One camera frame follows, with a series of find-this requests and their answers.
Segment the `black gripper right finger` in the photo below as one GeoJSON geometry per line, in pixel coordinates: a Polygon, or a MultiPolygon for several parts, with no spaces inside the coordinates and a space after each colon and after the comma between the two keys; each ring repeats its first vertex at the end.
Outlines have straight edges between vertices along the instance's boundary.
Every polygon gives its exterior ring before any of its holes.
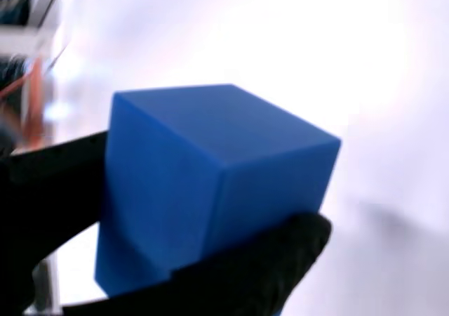
{"type": "Polygon", "coordinates": [[[274,315],[325,249],[331,222],[299,213],[254,238],[115,298],[64,315],[274,315]]]}

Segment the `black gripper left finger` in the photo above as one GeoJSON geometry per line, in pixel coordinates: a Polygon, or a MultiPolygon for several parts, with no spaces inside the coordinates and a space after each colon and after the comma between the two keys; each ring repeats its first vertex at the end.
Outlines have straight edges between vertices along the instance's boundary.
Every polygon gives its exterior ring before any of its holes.
{"type": "Polygon", "coordinates": [[[1,159],[1,314],[33,302],[32,271],[96,223],[107,132],[1,159]]]}

